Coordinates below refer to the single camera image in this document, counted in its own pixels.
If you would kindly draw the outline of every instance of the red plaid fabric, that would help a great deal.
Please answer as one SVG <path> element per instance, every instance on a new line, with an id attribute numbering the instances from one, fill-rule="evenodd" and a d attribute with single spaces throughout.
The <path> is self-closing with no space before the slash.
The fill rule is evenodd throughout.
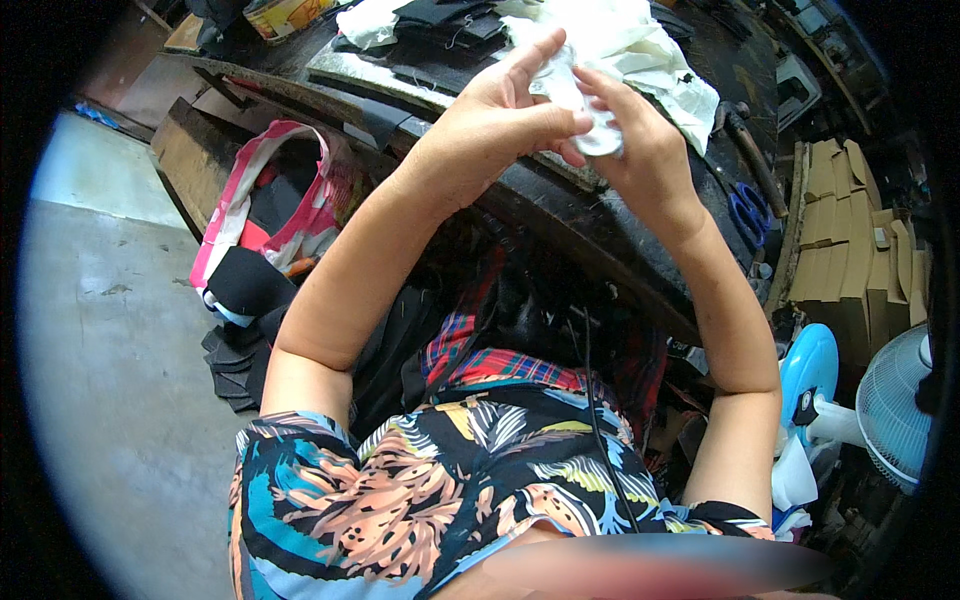
<path id="1" fill-rule="evenodd" d="M 427 345 L 420 365 L 427 385 L 443 373 L 448 361 L 457 356 L 473 333 L 480 301 L 503 267 L 504 260 L 503 250 L 497 247 L 489 257 L 482 276 L 464 291 L 457 310 L 446 317 L 440 334 Z M 598 400 L 620 412 L 630 422 L 635 435 L 640 437 L 657 404 L 657 393 L 666 367 L 666 336 L 655 325 L 637 321 L 632 324 L 628 350 L 630 358 L 616 370 L 616 393 L 600 381 L 596 373 L 592 378 L 593 393 Z M 501 348 L 472 350 L 441 390 L 518 380 L 577 394 L 587 392 L 584 369 L 566 369 L 522 352 Z"/>

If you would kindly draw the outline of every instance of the pink plastic bag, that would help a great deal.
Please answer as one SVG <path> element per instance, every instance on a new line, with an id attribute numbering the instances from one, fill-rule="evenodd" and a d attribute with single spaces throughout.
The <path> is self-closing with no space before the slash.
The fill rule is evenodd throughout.
<path id="1" fill-rule="evenodd" d="M 346 140 L 327 131 L 321 134 L 316 128 L 297 121 L 274 121 L 237 152 L 227 186 L 210 216 L 190 272 L 190 283 L 202 298 L 207 280 L 224 254 L 240 242 L 250 212 L 250 192 L 260 171 L 283 142 L 305 136 L 316 137 L 320 142 L 317 176 L 286 225 L 251 250 L 260 252 L 275 268 L 286 272 L 298 259 L 313 257 L 325 250 L 340 232 L 348 210 L 359 202 L 353 196 L 360 193 L 361 186 L 355 183 L 362 177 Z"/>

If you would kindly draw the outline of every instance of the stack of cardboard boxes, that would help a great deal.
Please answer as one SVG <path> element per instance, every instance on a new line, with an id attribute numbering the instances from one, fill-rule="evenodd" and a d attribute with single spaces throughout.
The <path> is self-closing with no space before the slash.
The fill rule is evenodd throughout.
<path id="1" fill-rule="evenodd" d="M 881 210 L 860 147 L 813 145 L 800 261 L 789 299 L 836 337 L 840 360 L 866 366 L 888 341 L 926 320 L 925 252 L 906 211 Z"/>

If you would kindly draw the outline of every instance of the white fan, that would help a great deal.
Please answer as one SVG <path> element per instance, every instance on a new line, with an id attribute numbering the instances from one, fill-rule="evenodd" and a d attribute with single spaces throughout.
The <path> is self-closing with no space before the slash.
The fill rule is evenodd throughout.
<path id="1" fill-rule="evenodd" d="M 908 494 L 920 478 L 931 423 L 914 397 L 932 366 L 926 325 L 919 325 L 874 356 L 856 390 L 856 420 L 870 457 Z"/>
<path id="2" fill-rule="evenodd" d="M 812 404 L 813 420 L 796 427 L 808 449 L 843 442 L 867 449 L 876 467 L 904 493 L 916 490 L 931 418 L 914 397 L 932 368 L 926 325 L 905 331 L 870 361 L 856 391 L 856 410 L 834 404 L 836 342 L 828 328 L 809 325 L 787 355 L 781 424 L 793 426 Z"/>

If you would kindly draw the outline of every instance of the yellow can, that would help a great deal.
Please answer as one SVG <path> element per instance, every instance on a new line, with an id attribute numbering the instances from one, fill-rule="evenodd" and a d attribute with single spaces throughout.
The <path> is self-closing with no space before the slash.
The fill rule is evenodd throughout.
<path id="1" fill-rule="evenodd" d="M 243 10 L 253 28 L 277 43 L 301 30 L 333 6 L 335 0 L 253 0 Z"/>

